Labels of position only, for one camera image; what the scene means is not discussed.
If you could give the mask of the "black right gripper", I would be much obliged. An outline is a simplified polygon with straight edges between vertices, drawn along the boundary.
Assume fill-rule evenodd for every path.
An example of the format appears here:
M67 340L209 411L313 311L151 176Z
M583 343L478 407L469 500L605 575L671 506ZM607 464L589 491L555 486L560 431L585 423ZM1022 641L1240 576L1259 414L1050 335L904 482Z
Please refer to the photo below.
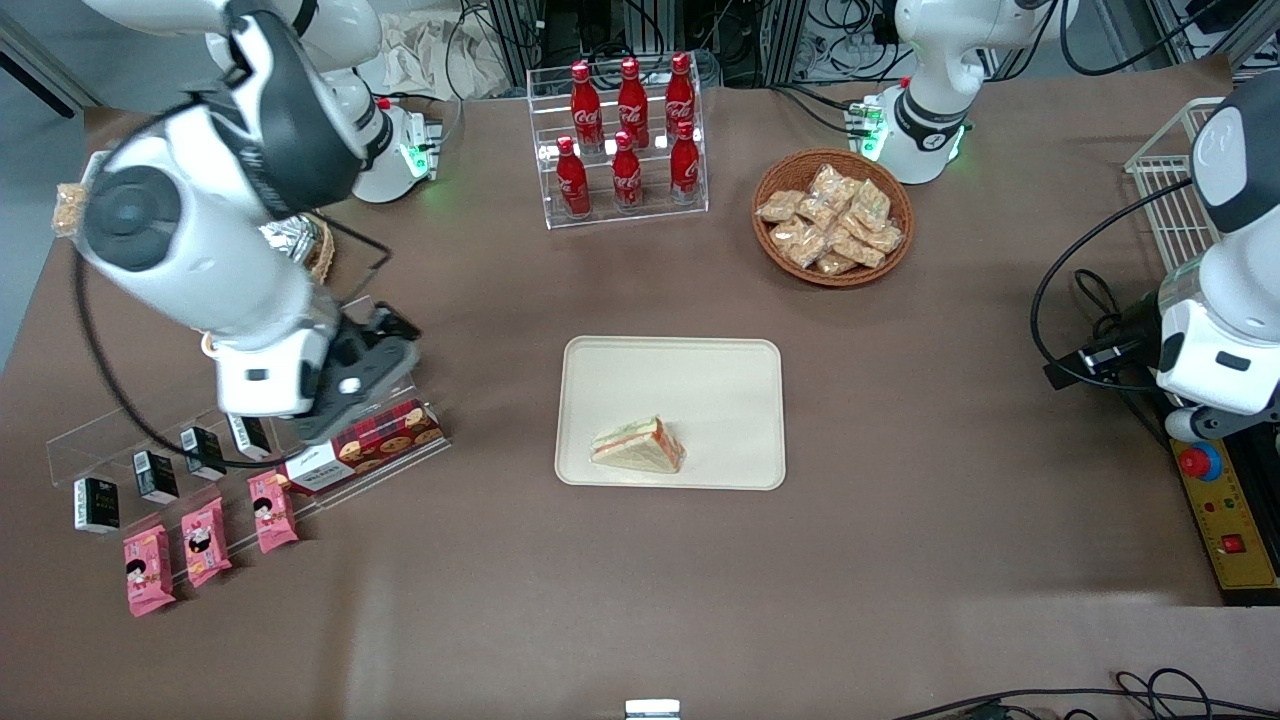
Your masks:
M339 313L337 333L326 351L328 374L369 374L378 366L378 347L385 336L371 327L384 327L384 334L416 342L421 331L388 304L375 304L367 323Z

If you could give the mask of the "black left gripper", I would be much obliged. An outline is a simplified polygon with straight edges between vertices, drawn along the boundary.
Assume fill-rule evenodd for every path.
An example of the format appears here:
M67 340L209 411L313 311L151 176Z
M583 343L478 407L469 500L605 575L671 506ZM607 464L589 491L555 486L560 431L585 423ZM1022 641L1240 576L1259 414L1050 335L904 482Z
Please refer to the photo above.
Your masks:
M1162 342L1157 299L1140 299L1121 311L1108 338L1093 340L1076 351L1043 365L1052 389L1082 384L1155 387Z

